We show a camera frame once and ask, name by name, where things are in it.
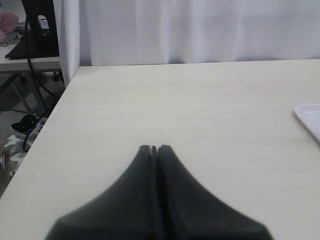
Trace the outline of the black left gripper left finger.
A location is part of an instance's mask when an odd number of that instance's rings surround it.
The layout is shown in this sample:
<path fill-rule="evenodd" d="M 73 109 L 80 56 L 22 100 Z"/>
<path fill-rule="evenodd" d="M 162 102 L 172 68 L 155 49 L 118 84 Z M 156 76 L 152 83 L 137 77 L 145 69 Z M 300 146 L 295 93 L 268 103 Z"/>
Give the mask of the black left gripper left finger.
<path fill-rule="evenodd" d="M 60 217 L 48 240 L 155 240 L 156 148 L 139 147 L 134 159 L 105 192 Z"/>

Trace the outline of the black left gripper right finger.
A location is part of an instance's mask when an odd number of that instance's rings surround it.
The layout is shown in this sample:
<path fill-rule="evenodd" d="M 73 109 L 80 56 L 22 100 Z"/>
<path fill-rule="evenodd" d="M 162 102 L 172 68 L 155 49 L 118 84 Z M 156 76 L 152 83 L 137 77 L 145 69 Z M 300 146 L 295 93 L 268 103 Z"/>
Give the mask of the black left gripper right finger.
<path fill-rule="evenodd" d="M 157 187 L 168 240 L 271 240 L 260 222 L 211 194 L 169 145 L 158 149 Z"/>

